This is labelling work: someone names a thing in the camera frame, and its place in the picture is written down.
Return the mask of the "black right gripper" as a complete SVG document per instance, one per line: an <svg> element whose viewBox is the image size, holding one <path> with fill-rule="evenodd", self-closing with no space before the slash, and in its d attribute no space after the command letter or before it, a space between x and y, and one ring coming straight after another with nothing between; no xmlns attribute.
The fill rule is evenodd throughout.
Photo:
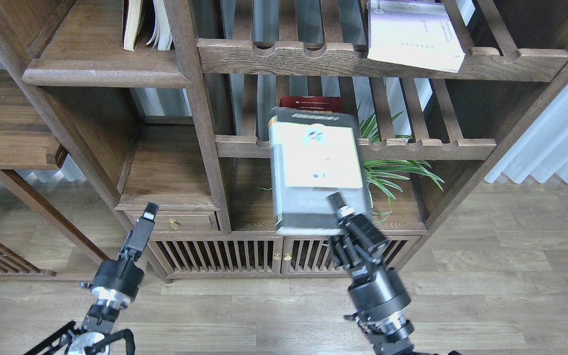
<svg viewBox="0 0 568 355"><path fill-rule="evenodd" d="M334 265L343 267L356 312L346 316L362 327L406 328L404 309L411 299L394 268L386 268L383 252L389 242L365 215L355 214L340 192L327 197L342 234L329 239Z"/></svg>

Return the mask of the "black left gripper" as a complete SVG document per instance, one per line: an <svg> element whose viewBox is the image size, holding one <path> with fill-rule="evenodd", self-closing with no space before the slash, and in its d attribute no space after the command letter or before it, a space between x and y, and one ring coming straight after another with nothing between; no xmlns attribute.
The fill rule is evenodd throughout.
<svg viewBox="0 0 568 355"><path fill-rule="evenodd" d="M125 309L135 300L144 271L135 265L142 256L148 243L159 205L149 202L142 218L129 232L117 260L106 260L101 263L93 281L81 283L82 288L89 288L97 298L97 305Z"/></svg>

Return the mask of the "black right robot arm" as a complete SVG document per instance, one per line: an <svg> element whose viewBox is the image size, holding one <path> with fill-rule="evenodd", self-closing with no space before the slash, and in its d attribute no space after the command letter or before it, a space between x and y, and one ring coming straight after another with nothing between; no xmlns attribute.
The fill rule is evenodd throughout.
<svg viewBox="0 0 568 355"><path fill-rule="evenodd" d="M409 339L414 328L403 314L411 298L396 270L386 268L382 259L388 240L340 193L328 200L342 229L329 238L333 263L352 278L348 291L356 312L344 319L357 323L377 355L416 355Z"/></svg>

